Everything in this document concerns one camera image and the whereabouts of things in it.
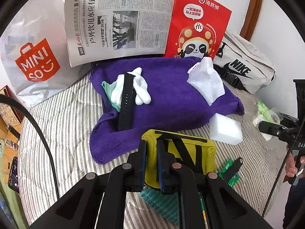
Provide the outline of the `person's right hand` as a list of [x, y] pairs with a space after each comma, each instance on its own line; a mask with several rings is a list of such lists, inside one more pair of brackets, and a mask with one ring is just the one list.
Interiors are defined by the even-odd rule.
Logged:
[[[304, 164], [304, 162], [305, 162], [305, 157], [304, 157], [304, 155], [302, 155], [302, 157], [300, 158], [300, 163]], [[297, 170], [295, 164], [296, 164], [295, 159], [294, 159], [293, 155], [290, 153], [288, 156], [288, 159], [286, 161], [286, 166], [285, 166], [285, 172], [288, 177], [294, 177], [297, 174], [298, 170]], [[299, 176], [300, 176], [300, 178], [304, 178], [304, 171]]]

